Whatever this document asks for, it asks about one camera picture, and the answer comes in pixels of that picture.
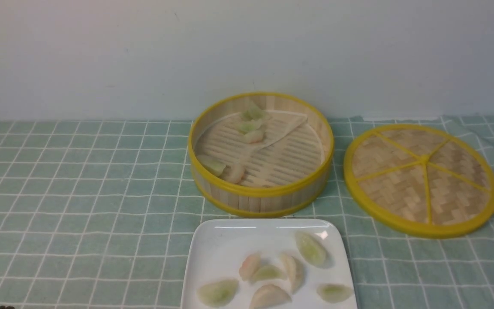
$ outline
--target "woven bamboo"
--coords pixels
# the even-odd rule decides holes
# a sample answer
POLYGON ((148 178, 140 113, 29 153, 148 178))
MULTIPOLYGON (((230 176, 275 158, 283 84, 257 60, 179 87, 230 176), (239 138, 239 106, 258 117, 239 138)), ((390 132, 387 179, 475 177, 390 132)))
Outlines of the woven bamboo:
POLYGON ((243 217, 279 217, 308 205, 327 183, 333 152, 323 115, 283 94, 242 94, 215 104, 194 123, 190 141, 190 156, 209 155, 228 165, 216 178, 192 159, 202 194, 243 217), (256 144, 243 142, 235 128, 251 102, 271 116, 264 140, 256 144), (224 179, 237 162, 245 166, 245 176, 234 185, 224 179))
POLYGON ((467 144, 415 125, 379 127, 347 151, 346 184, 371 215, 405 233, 468 233, 494 212, 494 174, 467 144))

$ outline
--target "steamed dumpling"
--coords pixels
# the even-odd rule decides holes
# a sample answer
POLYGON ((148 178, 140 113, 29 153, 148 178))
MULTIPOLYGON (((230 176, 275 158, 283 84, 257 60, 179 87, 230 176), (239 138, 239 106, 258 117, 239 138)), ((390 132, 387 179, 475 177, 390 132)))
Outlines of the steamed dumpling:
POLYGON ((243 281, 251 279, 253 274, 259 269, 260 266, 260 253, 250 254, 245 258, 241 267, 239 268, 239 276, 243 281))
POLYGON ((306 262, 322 267, 327 260, 327 250, 309 233, 297 231, 295 241, 298 251, 306 262))
POLYGON ((267 264, 259 268, 251 277, 251 283, 271 279, 285 279, 285 274, 272 264, 267 264))
POLYGON ((320 284, 317 293, 322 300, 328 303, 340 303, 353 294, 353 289, 342 284, 320 284))
POLYGON ((237 279, 224 279, 208 283, 198 289, 198 298, 204 305, 218 308, 227 305, 238 290, 237 279))
POLYGON ((253 294, 249 309, 262 309, 290 303, 291 297, 277 285, 266 284, 253 294))
POLYGON ((291 283, 291 294, 294 294, 304 280, 304 268, 299 260, 288 254, 280 254, 280 260, 285 266, 285 272, 291 283))

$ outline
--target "yellow rim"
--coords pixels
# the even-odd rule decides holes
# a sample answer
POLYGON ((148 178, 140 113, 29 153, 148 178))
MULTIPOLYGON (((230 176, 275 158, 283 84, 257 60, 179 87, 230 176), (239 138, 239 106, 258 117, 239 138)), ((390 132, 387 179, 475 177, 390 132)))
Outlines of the yellow rim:
MULTIPOLYGON (((445 142, 441 143, 435 150, 437 151, 441 146, 443 146, 445 142)), ((408 152, 410 155, 414 156, 417 158, 417 162, 413 164, 406 164, 405 166, 400 166, 396 168, 392 168, 390 170, 386 170, 384 172, 390 172, 391 170, 399 170, 400 168, 404 168, 410 165, 414 164, 421 164, 424 162, 424 164, 427 164, 428 158, 430 156, 417 156, 414 153, 411 153, 407 149, 404 149, 400 145, 396 145, 398 148, 408 152)), ((431 164, 432 167, 434 168, 439 168, 435 164, 431 164)), ((427 182, 427 172, 426 169, 423 169, 424 173, 424 178, 426 183, 427 182)), ((454 174, 453 176, 457 178, 461 178, 461 176, 458 176, 454 174)), ((429 237, 429 238, 449 238, 449 237, 458 237, 465 235, 467 233, 470 233, 471 231, 474 231, 478 229, 480 226, 482 226, 494 213, 494 173, 489 164, 486 162, 486 160, 479 155, 477 151, 475 151, 472 147, 470 147, 467 143, 461 141, 460 139, 457 139, 454 136, 451 136, 443 131, 439 131, 437 129, 433 129, 431 127, 421 127, 419 125, 413 125, 413 124, 392 124, 392 125, 386 125, 383 127, 376 127, 372 130, 369 130, 359 137, 357 137, 348 147, 346 150, 346 154, 344 157, 344 178, 346 182, 346 186, 348 187, 348 190, 350 191, 352 197, 354 200, 371 216, 374 218, 378 219, 382 223, 388 225, 389 227, 392 227, 393 229, 402 231, 404 233, 413 235, 413 236, 419 236, 419 237, 429 237), (393 130, 393 129, 415 129, 415 130, 423 130, 431 133, 435 133, 438 135, 441 135, 445 137, 446 142, 447 141, 453 141, 457 143, 457 145, 461 146, 463 149, 468 151, 476 160, 479 162, 479 164, 482 165, 485 173, 488 176, 489 179, 489 184, 490 184, 490 189, 488 188, 482 188, 481 186, 478 186, 477 184, 474 184, 473 182, 470 182, 467 179, 463 179, 465 182, 468 182, 472 186, 475 186, 476 188, 480 190, 485 190, 490 194, 490 198, 488 201, 488 204, 485 206, 484 210, 479 213, 476 217, 465 221, 463 223, 455 224, 455 225, 433 225, 433 224, 424 224, 424 223, 416 223, 413 221, 409 221, 406 219, 403 219, 402 217, 399 217, 398 215, 394 215, 390 212, 388 212, 386 209, 383 207, 380 207, 378 204, 373 202, 362 190, 362 188, 358 184, 358 179, 355 178, 352 170, 352 159, 353 159, 353 154, 355 153, 355 150, 357 147, 368 137, 371 135, 378 135, 380 137, 383 137, 383 135, 380 134, 382 131, 386 130, 393 130)), ((427 196, 429 195, 429 187, 427 186, 427 196)), ((427 198, 427 206, 428 206, 428 212, 429 212, 429 218, 431 218, 431 209, 429 207, 430 205, 430 199, 427 198)))
POLYGON ((331 164, 331 159, 333 158, 333 149, 335 148, 334 144, 334 139, 333 139, 333 131, 331 130, 331 125, 327 122, 327 119, 323 116, 322 113, 320 113, 316 108, 311 106, 310 104, 304 102, 303 100, 300 100, 298 98, 288 96, 286 94, 278 94, 275 92, 250 92, 247 94, 239 94, 237 96, 232 96, 229 98, 225 98, 223 100, 220 100, 219 102, 213 104, 211 107, 206 109, 197 119, 194 121, 194 124, 192 125, 192 129, 190 129, 190 134, 188 135, 188 155, 190 155, 190 160, 192 161, 192 166, 193 168, 196 169, 199 174, 208 180, 208 182, 211 182, 211 184, 214 184, 215 186, 222 188, 223 190, 226 190, 231 193, 235 193, 238 195, 243 195, 243 196, 251 196, 251 197, 275 197, 275 196, 280 196, 280 195, 287 195, 293 192, 296 192, 306 186, 307 184, 310 184, 314 182, 317 178, 319 178, 327 168, 331 164), (224 104, 225 102, 229 100, 235 100, 237 98, 241 97, 247 97, 247 96, 277 96, 277 97, 282 97, 282 98, 287 98, 289 100, 293 100, 299 104, 304 105, 305 107, 309 108, 314 112, 318 117, 321 118, 323 123, 325 123, 327 127, 327 131, 329 133, 329 136, 331 136, 331 145, 330 145, 330 151, 325 157, 325 160, 323 161, 323 164, 315 170, 312 174, 310 174, 308 177, 299 180, 298 182, 294 182, 292 184, 288 184, 285 186, 276 186, 272 188, 251 188, 251 187, 245 187, 245 186, 239 186, 236 184, 231 184, 230 182, 226 182, 225 180, 222 180, 218 178, 217 176, 214 176, 211 174, 208 170, 206 170, 202 164, 198 161, 196 158, 196 155, 194 154, 194 144, 192 140, 192 133, 194 132, 194 129, 197 127, 198 122, 200 119, 202 119, 208 112, 212 111, 214 108, 218 107, 221 104, 224 104))
POLYGON ((240 210, 240 209, 235 209, 232 208, 216 199, 214 199, 210 194, 208 194, 202 186, 198 184, 198 181, 194 178, 194 183, 196 184, 196 187, 198 187, 198 190, 204 195, 205 198, 208 199, 211 203, 213 203, 216 207, 219 209, 222 209, 223 211, 227 213, 231 213, 232 215, 237 215, 238 217, 244 217, 244 218, 279 218, 279 217, 284 217, 286 215, 290 215, 292 213, 296 213, 297 211, 300 211, 304 207, 307 207, 310 205, 320 194, 323 192, 325 189, 325 186, 322 186, 316 194, 314 194, 312 197, 310 197, 306 202, 303 202, 300 205, 296 205, 295 207, 291 207, 290 209, 285 209, 282 211, 275 211, 275 212, 251 212, 251 211, 245 211, 245 210, 240 210))

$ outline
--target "white wall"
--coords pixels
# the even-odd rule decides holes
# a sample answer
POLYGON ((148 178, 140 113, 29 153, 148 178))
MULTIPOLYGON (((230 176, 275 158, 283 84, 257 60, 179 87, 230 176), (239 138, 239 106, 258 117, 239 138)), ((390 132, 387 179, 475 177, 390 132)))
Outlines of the white wall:
POLYGON ((494 0, 0 0, 0 119, 494 114, 494 0))

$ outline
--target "white plate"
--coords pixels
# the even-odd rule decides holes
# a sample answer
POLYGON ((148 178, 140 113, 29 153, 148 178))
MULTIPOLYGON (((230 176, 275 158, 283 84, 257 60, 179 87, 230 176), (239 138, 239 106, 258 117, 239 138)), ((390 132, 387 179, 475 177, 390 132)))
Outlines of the white plate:
POLYGON ((222 278, 237 278, 239 289, 223 309, 247 309, 253 293, 264 284, 273 283, 289 291, 288 280, 268 280, 250 285, 239 278, 245 257, 256 251, 263 260, 283 270, 278 254, 286 251, 303 262, 306 279, 292 295, 292 303, 273 309, 357 309, 355 295, 338 304, 326 303, 316 293, 320 283, 338 283, 353 288, 346 251, 339 231, 331 223, 317 219, 217 219, 202 223, 194 233, 186 264, 182 289, 182 309, 207 308, 198 300, 196 290, 222 278), (330 255, 331 265, 320 269, 304 261, 296 248, 294 232, 302 229, 321 239, 330 255))

